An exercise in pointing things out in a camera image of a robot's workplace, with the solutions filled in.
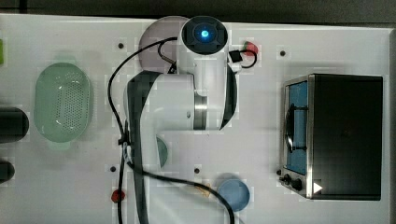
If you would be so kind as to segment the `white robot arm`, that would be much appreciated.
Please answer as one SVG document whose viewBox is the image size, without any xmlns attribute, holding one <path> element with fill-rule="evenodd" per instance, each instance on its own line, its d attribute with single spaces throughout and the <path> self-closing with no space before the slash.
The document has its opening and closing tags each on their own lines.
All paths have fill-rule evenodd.
<svg viewBox="0 0 396 224">
<path fill-rule="evenodd" d="M 196 186 L 165 177 L 157 135 L 166 131 L 219 131 L 236 108 L 235 76 L 227 63 L 227 28 L 210 16 L 193 17 L 177 37 L 174 75 L 144 70 L 125 90 L 139 224 L 223 224 L 218 204 Z"/>
</svg>

